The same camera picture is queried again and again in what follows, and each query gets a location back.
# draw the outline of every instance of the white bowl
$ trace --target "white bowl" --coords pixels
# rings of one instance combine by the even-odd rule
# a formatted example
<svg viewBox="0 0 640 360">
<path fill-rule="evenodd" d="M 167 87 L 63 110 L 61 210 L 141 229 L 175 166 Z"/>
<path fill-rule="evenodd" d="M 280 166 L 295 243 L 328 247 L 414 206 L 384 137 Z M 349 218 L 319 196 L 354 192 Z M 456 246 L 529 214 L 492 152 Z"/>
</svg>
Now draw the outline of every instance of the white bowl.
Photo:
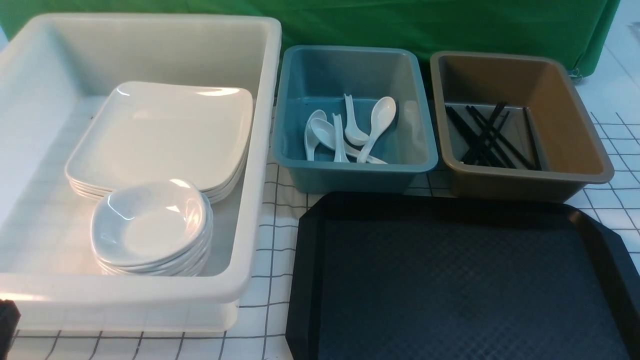
<svg viewBox="0 0 640 360">
<path fill-rule="evenodd" d="M 203 200 L 205 205 L 209 203 L 209 200 L 204 196 Z M 103 263 L 100 259 L 97 259 L 100 267 L 103 270 L 110 270 L 113 273 L 121 275 L 166 275 L 192 269 L 197 259 L 201 258 L 202 254 L 207 252 L 211 247 L 211 240 L 213 238 L 213 210 L 211 206 L 206 207 L 206 224 L 199 240 L 184 252 L 176 254 L 174 258 L 137 266 L 115 266 Z"/>
<path fill-rule="evenodd" d="M 193 184 L 172 179 L 115 191 L 93 212 L 93 253 L 112 266 L 166 261 L 203 233 L 206 208 Z"/>
</svg>

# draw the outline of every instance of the green backdrop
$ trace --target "green backdrop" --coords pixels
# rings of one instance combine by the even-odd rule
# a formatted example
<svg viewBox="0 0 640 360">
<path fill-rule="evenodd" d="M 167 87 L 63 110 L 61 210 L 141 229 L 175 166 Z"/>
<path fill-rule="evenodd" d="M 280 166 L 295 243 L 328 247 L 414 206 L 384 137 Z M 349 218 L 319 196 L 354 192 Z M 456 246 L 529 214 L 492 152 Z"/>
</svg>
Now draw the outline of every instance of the green backdrop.
<svg viewBox="0 0 640 360">
<path fill-rule="evenodd" d="M 428 61 L 439 50 L 546 56 L 582 76 L 597 64 L 620 0 L 0 0 L 11 38 L 47 12 L 260 15 L 296 44 L 399 47 Z"/>
</svg>

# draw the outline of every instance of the black object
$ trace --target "black object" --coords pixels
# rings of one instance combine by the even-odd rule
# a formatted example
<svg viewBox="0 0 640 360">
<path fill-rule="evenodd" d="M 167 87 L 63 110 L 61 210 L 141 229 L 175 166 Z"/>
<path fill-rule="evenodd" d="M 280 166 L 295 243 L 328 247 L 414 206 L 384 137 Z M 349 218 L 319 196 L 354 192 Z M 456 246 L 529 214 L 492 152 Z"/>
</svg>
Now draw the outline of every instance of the black object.
<svg viewBox="0 0 640 360">
<path fill-rule="evenodd" d="M 474 119 L 474 122 L 476 122 L 480 130 L 483 130 L 484 124 L 479 119 L 477 119 L 477 115 L 472 111 L 471 106 L 466 106 L 465 108 L 467 109 L 467 112 L 469 112 L 469 115 L 471 115 L 471 117 Z M 498 133 L 493 127 L 489 128 L 489 130 L 497 133 L 498 137 L 502 136 L 504 141 L 507 141 L 506 138 L 502 134 Z M 513 161 L 511 161 L 511 159 L 509 159 L 509 156 L 507 156 L 507 154 L 504 152 L 504 150 L 502 150 L 502 147 L 499 144 L 496 143 L 493 148 L 498 152 L 500 159 L 504 161 L 508 168 L 516 168 L 516 165 L 513 163 Z"/>
<path fill-rule="evenodd" d="M 290 302 L 295 360 L 640 359 L 621 238 L 562 204 L 331 193 Z"/>
<path fill-rule="evenodd" d="M 476 163 L 476 159 L 478 156 L 483 156 L 487 152 L 491 151 L 491 149 L 495 145 L 496 139 L 498 139 L 498 135 L 500 135 L 500 131 L 502 131 L 504 124 L 506 124 L 510 113 L 511 113 L 510 111 L 507 111 L 507 113 L 504 114 L 504 116 L 502 117 L 502 121 L 498 125 L 498 128 L 495 130 L 495 134 L 489 135 L 489 142 L 484 147 L 481 148 L 481 150 L 477 153 L 477 156 L 469 159 L 469 161 L 471 161 L 472 164 Z"/>
<path fill-rule="evenodd" d="M 506 102 L 498 102 L 498 105 L 495 106 L 491 116 L 489 117 L 487 126 L 482 130 L 482 132 L 480 132 L 476 144 L 474 146 L 471 146 L 467 153 L 460 160 L 462 163 L 468 163 L 470 165 L 473 164 L 473 162 L 471 162 L 470 160 L 475 159 L 476 154 L 480 151 L 480 149 L 484 147 L 484 142 L 486 141 L 487 137 L 489 137 L 489 128 L 493 127 L 493 123 L 495 123 L 495 121 L 498 119 L 498 116 L 500 116 L 500 113 L 502 113 L 502 110 L 505 106 L 507 106 Z"/>
<path fill-rule="evenodd" d="M 473 146 L 478 141 L 478 135 L 476 135 L 471 127 L 469 127 L 469 125 L 460 117 L 460 115 L 458 115 L 456 110 L 454 110 L 450 106 L 447 106 L 446 111 L 447 115 L 451 119 L 451 122 L 453 123 L 453 126 L 456 127 L 456 130 L 458 130 L 460 136 L 462 136 L 467 145 L 469 145 L 469 147 L 471 148 L 471 146 Z M 486 157 L 483 157 L 481 159 L 487 161 L 491 166 L 504 167 L 504 164 L 497 157 L 495 157 L 492 152 L 488 153 Z"/>
<path fill-rule="evenodd" d="M 524 121 L 527 123 L 527 134 L 529 134 L 529 145 L 531 146 L 531 152 L 533 152 L 533 162 L 536 165 L 536 170 L 542 170 L 542 167 L 540 166 L 540 156 L 538 155 L 538 147 L 536 146 L 536 141 L 533 138 L 533 127 L 529 120 L 527 108 L 522 108 L 522 113 L 524 114 Z"/>
<path fill-rule="evenodd" d="M 489 121 L 484 118 L 484 116 L 480 113 L 480 111 L 478 111 L 478 109 L 476 109 L 475 106 L 467 106 L 467 111 L 471 114 L 474 121 L 481 129 L 484 129 L 484 127 L 487 126 L 487 124 L 489 123 Z M 507 138 L 504 137 L 504 135 L 498 134 L 498 139 L 502 141 L 502 143 L 515 155 L 516 158 L 518 158 L 518 160 L 527 169 L 529 170 L 536 169 L 536 167 L 531 162 L 529 162 L 529 160 L 527 160 L 527 158 L 525 158 L 524 155 L 522 155 L 522 153 L 518 151 L 518 149 L 516 149 L 516 147 L 513 146 L 513 144 L 509 140 L 507 140 Z"/>
<path fill-rule="evenodd" d="M 0 300 L 0 359 L 6 359 L 13 333 L 20 320 L 20 312 L 11 300 Z"/>
</svg>

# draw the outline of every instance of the white spoon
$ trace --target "white spoon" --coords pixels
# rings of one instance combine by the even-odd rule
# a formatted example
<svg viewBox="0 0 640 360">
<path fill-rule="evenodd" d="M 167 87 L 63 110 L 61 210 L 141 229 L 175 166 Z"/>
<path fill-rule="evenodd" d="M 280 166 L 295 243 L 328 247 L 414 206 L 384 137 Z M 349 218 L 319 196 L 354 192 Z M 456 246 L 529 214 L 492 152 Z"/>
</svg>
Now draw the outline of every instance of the white spoon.
<svg viewBox="0 0 640 360">
<path fill-rule="evenodd" d="M 371 134 L 369 134 L 369 140 L 360 150 L 357 162 L 364 163 L 373 149 L 373 145 L 376 143 L 380 135 L 387 130 L 389 125 L 394 121 L 396 117 L 396 101 L 392 97 L 385 96 L 378 100 L 376 105 L 371 111 Z"/>
<path fill-rule="evenodd" d="M 309 119 L 307 120 L 307 125 L 305 126 L 305 152 L 307 153 L 307 161 L 314 160 L 314 154 L 316 153 L 316 147 L 320 143 L 317 137 L 314 136 L 313 131 L 311 130 L 311 120 L 318 118 L 326 121 L 326 114 L 322 110 L 314 111 Z"/>
<path fill-rule="evenodd" d="M 344 130 L 344 136 L 350 143 L 355 146 L 363 146 L 369 139 L 369 135 L 365 134 L 358 128 L 356 124 L 356 115 L 353 111 L 353 98 L 351 95 L 344 94 L 344 104 L 347 108 L 347 127 Z"/>
<path fill-rule="evenodd" d="M 309 135 L 309 137 L 313 136 L 315 139 L 319 140 L 321 144 L 335 151 L 335 129 L 333 128 L 333 125 L 328 121 L 319 118 L 311 119 L 309 124 L 313 130 L 313 133 Z M 342 143 L 344 144 L 344 151 L 348 156 L 357 158 L 358 155 L 360 155 L 360 151 L 349 146 L 349 144 L 344 142 L 344 140 L 342 140 Z M 384 161 L 374 158 L 373 156 L 367 157 L 367 162 L 372 164 L 386 164 Z"/>
<path fill-rule="evenodd" d="M 344 135 L 342 134 L 342 115 L 333 115 L 333 128 L 335 133 L 334 163 L 348 163 L 347 154 L 344 152 Z"/>
</svg>

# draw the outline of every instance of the blue plastic bin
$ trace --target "blue plastic bin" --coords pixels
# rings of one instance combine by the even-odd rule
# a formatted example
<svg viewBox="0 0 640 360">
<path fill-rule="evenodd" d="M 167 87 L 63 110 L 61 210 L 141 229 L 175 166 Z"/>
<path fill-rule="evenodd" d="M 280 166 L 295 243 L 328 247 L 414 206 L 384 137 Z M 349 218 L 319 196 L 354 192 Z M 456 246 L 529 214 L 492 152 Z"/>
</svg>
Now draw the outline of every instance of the blue plastic bin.
<svg viewBox="0 0 640 360">
<path fill-rule="evenodd" d="M 322 144 L 307 161 L 304 130 L 311 113 L 342 114 L 344 94 L 352 95 L 358 127 L 369 133 L 371 110 L 384 96 L 396 100 L 393 124 L 371 155 L 388 165 L 334 163 Z M 418 60 L 400 49 L 295 46 L 284 54 L 272 137 L 275 160 L 287 169 L 301 192 L 404 192 L 415 176 L 433 169 L 438 152 Z"/>
</svg>

